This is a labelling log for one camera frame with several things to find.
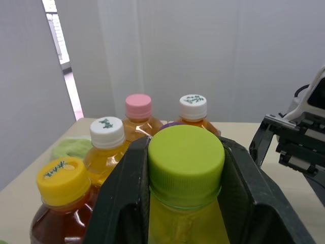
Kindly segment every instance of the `pink bottle cap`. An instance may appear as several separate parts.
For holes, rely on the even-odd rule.
[[[133,94],[126,98],[125,115],[128,118],[149,118],[152,114],[151,98],[145,94]]]

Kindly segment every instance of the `white bottle cap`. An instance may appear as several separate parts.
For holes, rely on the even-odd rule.
[[[207,99],[201,95],[190,94],[179,100],[179,116],[184,119],[200,119],[207,116]]]
[[[101,149],[116,148],[125,141],[123,123],[115,117],[96,119],[90,125],[90,136],[94,147]]]

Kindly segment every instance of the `green cloth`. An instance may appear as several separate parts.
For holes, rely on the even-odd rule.
[[[53,148],[50,161],[65,157],[84,159],[91,147],[92,144],[89,139],[64,139]]]

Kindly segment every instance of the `bottle neck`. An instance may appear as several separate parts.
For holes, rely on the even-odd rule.
[[[200,121],[203,121],[206,117],[204,118],[198,118],[198,119],[187,119],[187,118],[183,118],[183,117],[180,117],[183,121],[188,121],[188,122],[191,122],[191,123],[195,123],[195,122],[200,122]]]
[[[82,197],[80,197],[79,199],[77,199],[69,204],[66,204],[63,206],[50,206],[50,205],[47,205],[46,203],[44,203],[44,204],[48,208],[50,208],[56,212],[60,212],[60,213],[72,212],[74,210],[79,209],[81,206],[83,206],[90,198],[90,194],[91,194],[91,187],[89,187],[88,191]]]
[[[130,118],[130,117],[127,117],[127,118],[132,123],[140,124],[140,123],[143,123],[143,122],[147,122],[148,120],[150,120],[151,117],[148,117],[148,118]]]
[[[122,145],[119,145],[117,147],[112,147],[112,148],[99,148],[99,147],[96,147],[94,145],[93,145],[93,147],[96,148],[96,150],[98,150],[98,151],[119,151],[120,149],[123,148],[124,144],[125,144],[125,140],[123,141],[123,144]]]

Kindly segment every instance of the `green bottle cap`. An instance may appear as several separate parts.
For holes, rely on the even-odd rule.
[[[188,125],[161,130],[148,149],[150,191],[176,208],[199,208],[220,190],[224,149],[211,132]]]

